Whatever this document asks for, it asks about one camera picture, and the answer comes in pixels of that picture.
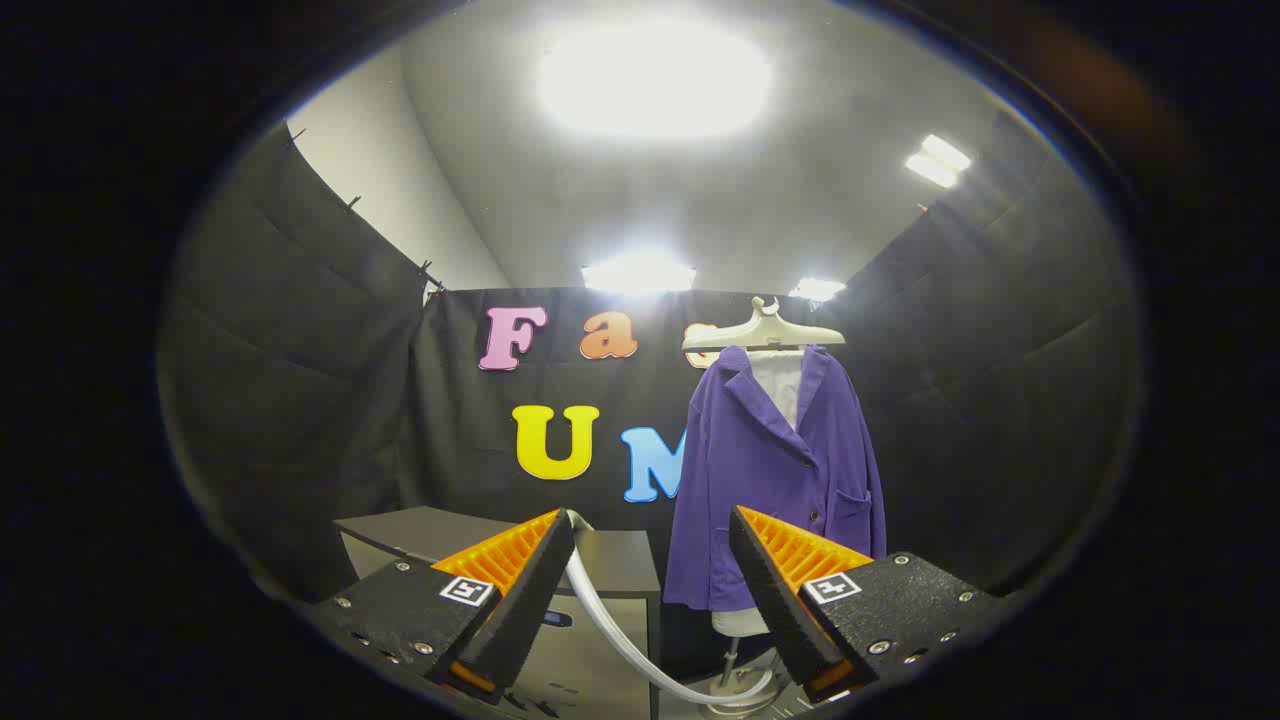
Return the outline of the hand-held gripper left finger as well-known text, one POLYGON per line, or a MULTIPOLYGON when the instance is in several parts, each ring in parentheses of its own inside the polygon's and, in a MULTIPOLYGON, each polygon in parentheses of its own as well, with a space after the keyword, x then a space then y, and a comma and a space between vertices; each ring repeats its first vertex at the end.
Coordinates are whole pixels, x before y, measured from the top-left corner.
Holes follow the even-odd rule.
POLYGON ((396 559, 310 605, 307 618, 369 662, 498 705, 575 550, 570 515, 557 509, 435 562, 396 559))

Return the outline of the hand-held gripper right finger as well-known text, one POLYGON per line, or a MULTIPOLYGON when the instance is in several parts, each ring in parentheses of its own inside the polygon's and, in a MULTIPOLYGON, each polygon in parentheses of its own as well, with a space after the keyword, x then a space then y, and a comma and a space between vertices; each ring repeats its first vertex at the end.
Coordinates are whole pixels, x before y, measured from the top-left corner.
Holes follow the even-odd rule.
POLYGON ((730 548, 813 703, 918 673, 983 635, 1006 605, 913 553, 873 560, 745 506, 730 515, 730 548))

